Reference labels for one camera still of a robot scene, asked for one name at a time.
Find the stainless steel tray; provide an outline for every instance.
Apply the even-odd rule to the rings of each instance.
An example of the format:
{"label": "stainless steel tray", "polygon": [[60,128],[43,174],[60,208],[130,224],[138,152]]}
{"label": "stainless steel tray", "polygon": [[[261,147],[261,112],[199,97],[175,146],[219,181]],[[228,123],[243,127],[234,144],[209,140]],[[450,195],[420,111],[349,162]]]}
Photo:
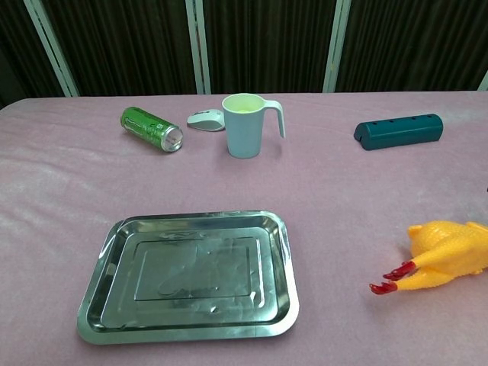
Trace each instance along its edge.
{"label": "stainless steel tray", "polygon": [[267,211],[132,217],[78,313],[95,344],[276,336],[298,315],[286,226]]}

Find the computer mouse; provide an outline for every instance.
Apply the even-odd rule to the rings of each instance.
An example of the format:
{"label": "computer mouse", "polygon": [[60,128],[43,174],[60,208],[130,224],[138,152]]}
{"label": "computer mouse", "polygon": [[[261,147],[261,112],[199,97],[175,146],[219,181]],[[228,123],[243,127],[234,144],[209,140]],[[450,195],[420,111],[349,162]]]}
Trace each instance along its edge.
{"label": "computer mouse", "polygon": [[188,117],[188,126],[203,131],[221,131],[225,128],[223,112],[218,109],[208,109],[197,112]]}

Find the yellow rubber chicken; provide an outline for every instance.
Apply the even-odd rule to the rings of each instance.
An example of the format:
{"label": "yellow rubber chicken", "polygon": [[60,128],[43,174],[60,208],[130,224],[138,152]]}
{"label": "yellow rubber chicken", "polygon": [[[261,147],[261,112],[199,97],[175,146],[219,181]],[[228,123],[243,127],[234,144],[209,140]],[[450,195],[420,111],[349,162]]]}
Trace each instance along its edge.
{"label": "yellow rubber chicken", "polygon": [[459,276],[478,275],[488,267],[488,226],[432,221],[409,227],[408,234],[413,259],[385,274],[388,282],[370,284],[375,294],[439,286]]}

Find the mug handle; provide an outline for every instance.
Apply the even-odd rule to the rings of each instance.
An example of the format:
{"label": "mug handle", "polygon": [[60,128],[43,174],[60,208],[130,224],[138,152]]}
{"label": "mug handle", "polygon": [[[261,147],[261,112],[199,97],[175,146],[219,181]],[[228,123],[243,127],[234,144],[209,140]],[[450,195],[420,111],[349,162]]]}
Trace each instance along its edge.
{"label": "mug handle", "polygon": [[281,104],[277,101],[265,100],[265,109],[275,109],[278,112],[278,126],[280,127],[280,135],[281,137],[285,138],[283,107]]}

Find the soda can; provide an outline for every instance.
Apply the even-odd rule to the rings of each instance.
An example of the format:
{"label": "soda can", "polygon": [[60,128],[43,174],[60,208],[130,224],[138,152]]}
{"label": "soda can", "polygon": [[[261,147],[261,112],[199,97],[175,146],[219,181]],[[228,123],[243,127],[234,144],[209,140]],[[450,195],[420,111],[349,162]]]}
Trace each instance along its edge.
{"label": "soda can", "polygon": [[120,117],[120,124],[127,131],[167,153],[178,150],[183,143],[180,127],[138,107],[127,108]]}

